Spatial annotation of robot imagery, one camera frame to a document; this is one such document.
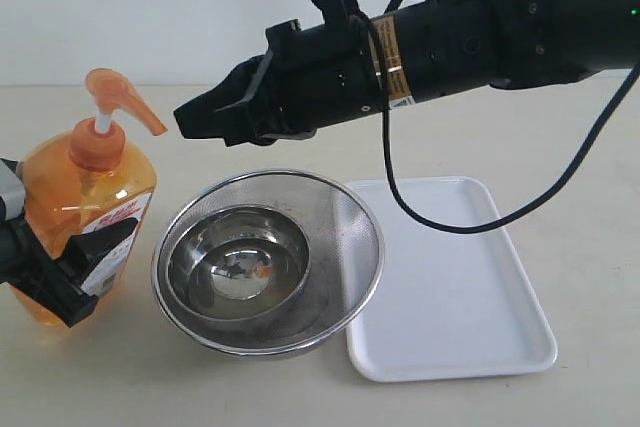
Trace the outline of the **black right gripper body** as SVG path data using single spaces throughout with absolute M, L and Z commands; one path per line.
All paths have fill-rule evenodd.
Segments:
M 268 29 L 267 40 L 272 110 L 218 112 L 230 146 L 305 140 L 322 128 L 387 111 L 387 62 L 363 13 L 309 30 L 280 24 Z

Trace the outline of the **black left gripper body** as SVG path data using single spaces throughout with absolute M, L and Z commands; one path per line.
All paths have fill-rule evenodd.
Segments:
M 94 313 L 98 298 L 71 282 L 60 256 L 48 254 L 26 220 L 1 223 L 1 281 L 72 327 Z

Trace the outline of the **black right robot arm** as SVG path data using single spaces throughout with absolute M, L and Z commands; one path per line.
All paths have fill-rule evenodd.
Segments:
M 267 51 L 174 117 L 187 139 L 269 145 L 482 86 L 581 81 L 639 58 L 639 0 L 391 0 L 370 22 L 357 0 L 313 0 L 323 16 L 269 28 Z

